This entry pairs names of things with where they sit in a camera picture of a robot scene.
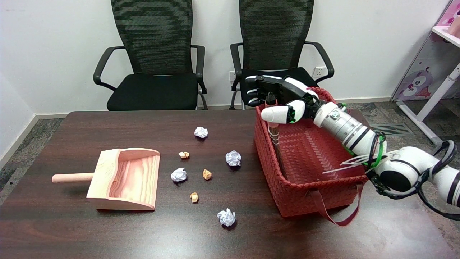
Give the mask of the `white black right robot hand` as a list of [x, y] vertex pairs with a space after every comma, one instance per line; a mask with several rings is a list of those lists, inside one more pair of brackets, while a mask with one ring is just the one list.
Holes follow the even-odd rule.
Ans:
[[292, 77], [249, 76], [248, 105], [264, 105], [261, 118], [270, 123], [296, 123], [303, 118], [314, 118], [324, 104], [318, 95], [304, 83]]

